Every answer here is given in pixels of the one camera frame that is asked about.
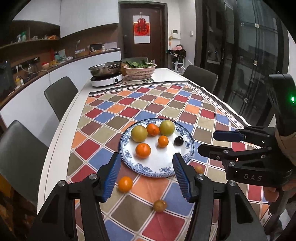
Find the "right hand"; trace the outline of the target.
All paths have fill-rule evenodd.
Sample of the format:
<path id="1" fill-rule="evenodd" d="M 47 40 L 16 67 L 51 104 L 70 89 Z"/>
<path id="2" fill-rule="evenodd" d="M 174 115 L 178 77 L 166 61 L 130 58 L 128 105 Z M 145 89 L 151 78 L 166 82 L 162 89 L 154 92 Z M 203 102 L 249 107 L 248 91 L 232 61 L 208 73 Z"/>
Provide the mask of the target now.
<path id="1" fill-rule="evenodd" d="M 280 136 L 278 130 L 276 130 L 275 137 L 280 150 L 295 165 L 295 133 L 292 133 L 287 137 L 283 137 Z M 295 195 L 295 173 L 293 174 L 289 182 L 283 185 L 282 190 L 288 192 L 289 199 Z M 279 192 L 275 188 L 264 187 L 263 192 L 264 197 L 268 202 L 275 202 L 279 197 Z"/>

